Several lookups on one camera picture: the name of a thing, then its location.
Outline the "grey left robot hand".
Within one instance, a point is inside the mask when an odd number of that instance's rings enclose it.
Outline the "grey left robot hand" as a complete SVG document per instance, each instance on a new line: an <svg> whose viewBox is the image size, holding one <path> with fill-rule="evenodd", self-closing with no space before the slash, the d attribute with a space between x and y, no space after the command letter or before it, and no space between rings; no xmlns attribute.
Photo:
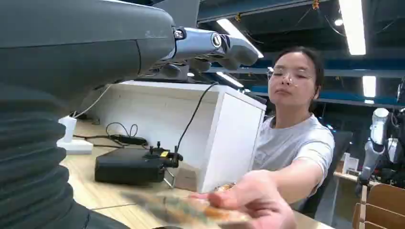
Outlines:
<svg viewBox="0 0 405 229"><path fill-rule="evenodd" d="M164 10L113 0L3 0L0 112L69 114L100 86L167 64L203 59L252 65L252 45L231 35L177 27Z"/></svg>

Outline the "person's hand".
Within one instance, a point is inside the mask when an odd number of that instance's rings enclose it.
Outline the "person's hand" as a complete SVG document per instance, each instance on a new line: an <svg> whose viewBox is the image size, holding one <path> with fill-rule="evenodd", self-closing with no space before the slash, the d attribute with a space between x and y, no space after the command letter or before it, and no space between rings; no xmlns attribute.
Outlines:
<svg viewBox="0 0 405 229"><path fill-rule="evenodd" d="M222 209L239 210L251 216L243 224L226 225L226 229L295 229L297 223L290 205L280 195L267 170L244 175L232 188L206 194L194 193L190 198L206 199Z"/></svg>

